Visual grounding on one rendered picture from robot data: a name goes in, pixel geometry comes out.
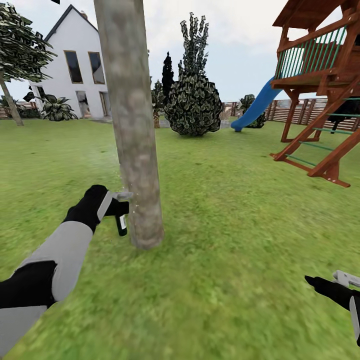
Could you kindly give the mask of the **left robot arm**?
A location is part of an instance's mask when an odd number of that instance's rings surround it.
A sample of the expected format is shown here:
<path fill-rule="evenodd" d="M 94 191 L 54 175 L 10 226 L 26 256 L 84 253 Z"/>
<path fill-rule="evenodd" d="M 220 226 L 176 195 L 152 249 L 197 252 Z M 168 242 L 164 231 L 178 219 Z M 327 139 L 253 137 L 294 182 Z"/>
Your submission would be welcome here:
<path fill-rule="evenodd" d="M 90 187 L 51 236 L 0 282 L 0 360 L 51 305 L 72 294 L 97 225 L 104 216 L 127 215 L 124 199 L 133 197 L 129 190 Z"/>

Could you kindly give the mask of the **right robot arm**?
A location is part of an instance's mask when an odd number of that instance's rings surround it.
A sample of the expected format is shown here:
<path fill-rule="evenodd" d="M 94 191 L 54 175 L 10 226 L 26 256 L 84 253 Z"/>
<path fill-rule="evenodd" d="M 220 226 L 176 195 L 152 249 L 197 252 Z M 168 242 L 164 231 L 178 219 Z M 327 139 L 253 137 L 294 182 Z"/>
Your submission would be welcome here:
<path fill-rule="evenodd" d="M 322 277 L 304 276 L 314 290 L 350 311 L 354 336 L 357 346 L 360 347 L 360 291 L 350 290 L 349 285 L 360 288 L 360 277 L 337 269 L 333 274 L 332 281 Z"/>

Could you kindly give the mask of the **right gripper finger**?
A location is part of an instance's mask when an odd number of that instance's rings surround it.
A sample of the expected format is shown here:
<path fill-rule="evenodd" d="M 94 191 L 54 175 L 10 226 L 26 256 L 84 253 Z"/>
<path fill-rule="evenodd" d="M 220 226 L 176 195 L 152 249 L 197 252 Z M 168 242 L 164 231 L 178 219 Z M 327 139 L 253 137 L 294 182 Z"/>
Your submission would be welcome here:
<path fill-rule="evenodd" d="M 311 276 L 308 276 L 308 275 L 305 275 L 305 276 L 304 276 L 304 279 L 308 282 L 309 285 L 311 285 L 311 286 L 312 286 L 312 285 L 314 285 L 314 286 L 316 285 L 316 284 L 315 284 L 316 278 L 311 277 Z"/>

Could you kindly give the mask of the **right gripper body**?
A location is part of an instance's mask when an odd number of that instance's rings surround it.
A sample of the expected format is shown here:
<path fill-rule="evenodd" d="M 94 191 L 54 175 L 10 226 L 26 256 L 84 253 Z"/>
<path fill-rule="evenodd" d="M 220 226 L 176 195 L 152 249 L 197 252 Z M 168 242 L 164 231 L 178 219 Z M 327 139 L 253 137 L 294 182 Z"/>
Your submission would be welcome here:
<path fill-rule="evenodd" d="M 349 289 L 348 287 L 341 285 L 339 283 L 335 283 L 329 280 L 326 280 L 322 277 L 314 277 L 316 278 L 315 281 L 315 286 L 312 285 L 314 287 L 314 290 L 321 294 L 324 295 L 330 299 L 332 299 L 334 302 L 338 303 L 339 305 L 341 305 L 343 308 L 344 306 L 340 303 L 339 301 L 339 294 L 341 291 L 345 290 L 345 289 Z"/>

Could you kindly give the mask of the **pesticide atomizer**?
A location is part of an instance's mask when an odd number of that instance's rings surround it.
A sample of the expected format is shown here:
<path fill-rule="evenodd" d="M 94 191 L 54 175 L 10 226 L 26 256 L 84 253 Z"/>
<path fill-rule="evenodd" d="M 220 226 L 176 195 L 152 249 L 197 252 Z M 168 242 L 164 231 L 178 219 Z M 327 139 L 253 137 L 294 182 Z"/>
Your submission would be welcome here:
<path fill-rule="evenodd" d="M 119 236 L 121 237 L 125 236 L 128 233 L 127 224 L 126 224 L 126 215 L 125 214 L 116 215 L 115 219 L 116 219 Z"/>

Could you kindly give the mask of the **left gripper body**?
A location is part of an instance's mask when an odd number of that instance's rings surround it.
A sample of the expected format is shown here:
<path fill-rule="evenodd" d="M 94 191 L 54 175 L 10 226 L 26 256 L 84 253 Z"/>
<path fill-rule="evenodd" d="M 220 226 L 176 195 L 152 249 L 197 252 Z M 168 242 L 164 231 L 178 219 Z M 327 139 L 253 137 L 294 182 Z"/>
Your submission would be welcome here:
<path fill-rule="evenodd" d="M 130 203 L 125 200 L 116 200 L 116 206 L 113 210 L 106 212 L 104 216 L 127 215 L 129 213 Z"/>

